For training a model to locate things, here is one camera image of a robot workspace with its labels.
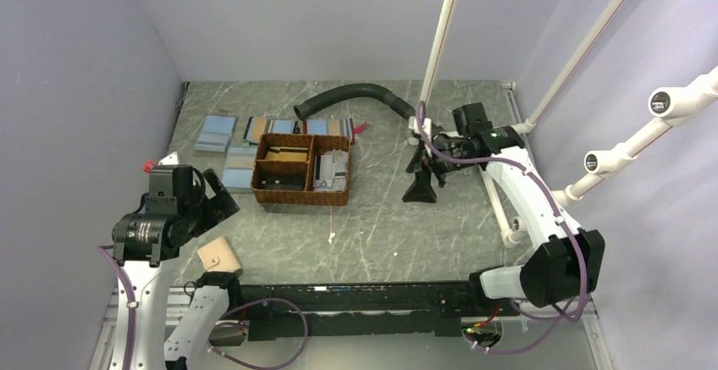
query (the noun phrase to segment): white pipe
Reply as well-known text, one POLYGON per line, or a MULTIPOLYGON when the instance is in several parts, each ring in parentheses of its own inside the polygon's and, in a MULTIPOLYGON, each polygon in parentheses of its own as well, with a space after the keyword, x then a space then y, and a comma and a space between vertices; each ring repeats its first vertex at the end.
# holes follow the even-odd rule
POLYGON ((439 24, 436 26, 436 34, 434 35, 434 44, 431 47, 431 54, 428 57, 427 72, 424 75, 424 82, 422 84, 422 93, 419 97, 419 102, 424 101, 428 103, 428 97, 431 95, 431 90, 434 88, 434 80, 436 77, 436 70, 439 67, 439 59, 441 58, 441 51, 444 48, 444 42, 446 39, 446 32, 449 30, 449 23, 451 22, 451 15, 454 12, 454 6, 456 0, 444 0, 444 5, 441 7, 441 14, 439 15, 439 24))
POLYGON ((618 163, 612 165, 604 173, 588 173, 579 179, 576 184, 567 186, 563 191, 552 191, 554 198, 563 206, 567 207, 575 201, 580 201, 587 192, 591 191, 596 185, 616 175, 623 170, 628 164, 635 160, 636 156, 647 146, 659 137, 664 135, 671 127, 664 119, 653 118, 644 127, 637 131, 628 140, 619 143, 608 152, 588 152, 588 154, 597 154, 618 152, 614 157, 606 156, 611 160, 619 160, 618 163))
POLYGON ((521 243, 521 239, 516 239, 515 236, 512 236, 514 230, 511 228, 509 220, 506 218, 506 212, 504 212, 504 206, 501 205, 501 199, 499 199, 499 192, 496 190, 494 179, 482 169, 479 168, 478 170, 481 174, 481 179, 483 179, 483 186, 486 187, 486 195, 489 197, 491 207, 494 209, 496 221, 499 223, 501 239, 504 241, 504 245, 506 247, 516 247, 516 245, 521 243))
POLYGON ((517 133, 527 134, 530 133, 534 127, 536 127, 536 122, 539 120, 541 115, 544 114, 546 108, 554 100, 558 91, 563 87, 569 77, 571 77, 571 74, 578 66, 578 63, 580 63, 583 57, 585 57, 586 52, 588 52, 591 46, 598 39, 601 32, 605 29, 606 25, 608 25, 608 23, 613 18, 614 14, 616 14, 618 8, 623 4, 624 1, 625 0, 610 0, 608 2, 603 13, 601 13, 601 15, 594 23, 594 26, 591 27, 591 30, 588 31, 588 34, 578 45, 576 51, 573 53, 566 65, 564 65, 558 76, 556 76, 554 83, 551 84, 551 87, 541 99, 541 102, 538 103, 539 105, 536 107, 536 110, 531 113, 531 116, 529 116, 525 122, 512 126, 517 133))
POLYGON ((618 143, 613 149, 588 152, 584 158, 584 167, 588 174, 563 191, 552 191, 554 198, 564 207, 580 201, 596 185, 621 172, 643 149, 658 140, 673 126, 686 123, 716 100, 718 100, 718 67, 713 68, 708 74, 700 75, 688 86, 656 89, 650 95, 648 106, 651 114, 658 117, 651 119, 628 140, 618 143), (667 94, 670 104, 668 108, 658 112, 651 107, 651 102, 660 94, 667 94), (588 167, 589 157, 593 157, 592 168, 588 167))

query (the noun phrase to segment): gray wall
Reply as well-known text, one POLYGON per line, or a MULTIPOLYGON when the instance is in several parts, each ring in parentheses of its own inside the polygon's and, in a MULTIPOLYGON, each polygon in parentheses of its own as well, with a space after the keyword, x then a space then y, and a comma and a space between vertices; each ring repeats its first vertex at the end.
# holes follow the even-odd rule
MULTIPOLYGON (((142 0, 185 80, 423 78, 443 0, 142 0)), ((459 0, 440 76, 516 80, 558 0, 459 0)))
MULTIPOLYGON (((561 0, 518 80, 533 111, 608 0, 561 0)), ((627 0, 530 141, 555 189, 584 174, 583 155, 612 148, 650 120, 660 86, 718 65, 718 0, 627 0)), ((607 242, 595 293, 616 368, 718 363, 718 105, 671 130, 570 208, 607 242)))
POLYGON ((180 79, 138 0, 0 2, 0 367, 87 368, 180 79))

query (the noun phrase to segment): red object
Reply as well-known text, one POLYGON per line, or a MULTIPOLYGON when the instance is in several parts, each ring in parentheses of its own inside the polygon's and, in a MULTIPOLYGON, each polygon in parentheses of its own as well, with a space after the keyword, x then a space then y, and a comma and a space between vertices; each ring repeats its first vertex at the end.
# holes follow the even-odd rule
POLYGON ((364 123, 362 123, 362 124, 359 124, 357 127, 355 127, 352 132, 353 132, 355 135, 358 135, 359 133, 362 133, 362 132, 364 131, 364 129, 366 129, 366 128, 367 128, 367 122, 364 122, 364 123))
POLYGON ((480 323, 476 323, 476 324, 474 324, 473 326, 475 326, 475 327, 477 327, 477 328, 483 328, 484 326, 486 326, 486 325, 488 325, 489 323, 491 323, 491 321, 493 321, 494 318, 496 318, 496 315, 497 315, 498 313, 499 313, 499 307, 497 306, 497 307, 494 309, 494 311, 491 312, 491 316, 489 317, 489 319, 487 319, 487 320, 485 320, 485 321, 483 321, 483 322, 480 322, 480 323))
POLYGON ((157 167, 157 163, 155 163, 155 162, 152 161, 152 160, 147 160, 147 161, 145 161, 145 163, 142 165, 142 171, 144 171, 144 172, 146 172, 146 173, 149 174, 150 171, 152 171, 152 169, 155 168, 155 167, 157 167))

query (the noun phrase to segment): marble floor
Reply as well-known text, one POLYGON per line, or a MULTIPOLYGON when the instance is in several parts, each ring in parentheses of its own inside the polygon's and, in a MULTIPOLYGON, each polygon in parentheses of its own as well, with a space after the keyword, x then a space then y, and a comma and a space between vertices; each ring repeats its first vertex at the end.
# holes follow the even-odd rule
MULTIPOLYGON (((238 117, 233 146, 241 143, 251 116, 295 119, 292 107, 320 92, 356 81, 193 82, 169 146, 182 163, 221 176, 224 155, 195 152, 193 144, 208 114, 238 117)), ((420 80, 373 81, 411 104, 420 80)), ((441 80, 428 116, 453 130, 451 110, 482 102, 494 125, 511 124, 511 110, 499 81, 441 80)), ((413 181, 404 170, 414 147, 406 142, 406 121, 380 102, 351 99, 312 116, 352 117, 368 122, 352 147, 351 189, 345 207, 260 205, 252 194, 234 195, 241 210, 183 247, 174 283, 204 271, 198 247, 227 238, 243 267, 243 284, 302 284, 468 279, 469 273, 527 257, 528 247, 507 250, 476 168, 454 172, 434 185, 436 204, 403 203, 413 181), (330 234, 334 238, 329 243, 330 234)), ((506 214, 514 216, 506 205, 506 214)))

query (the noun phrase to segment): stacked boxes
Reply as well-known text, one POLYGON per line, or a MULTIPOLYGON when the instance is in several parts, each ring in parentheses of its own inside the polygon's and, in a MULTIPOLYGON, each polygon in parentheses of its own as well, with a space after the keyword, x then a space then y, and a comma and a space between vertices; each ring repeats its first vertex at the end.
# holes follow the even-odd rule
POLYGON ((347 119, 310 119, 304 122, 305 135, 340 135, 354 144, 354 122, 347 119))
POLYGON ((251 192, 251 173, 256 156, 256 147, 229 148, 222 173, 222 183, 228 191, 251 192))
POLYGON ((299 125, 294 120, 249 118, 243 139, 256 146, 259 144, 259 138, 265 133, 291 135, 299 133, 299 125))
POLYGON ((226 152, 229 141, 235 133, 237 118, 230 116, 208 115, 202 126, 202 132, 195 142, 195 150, 200 152, 226 152))

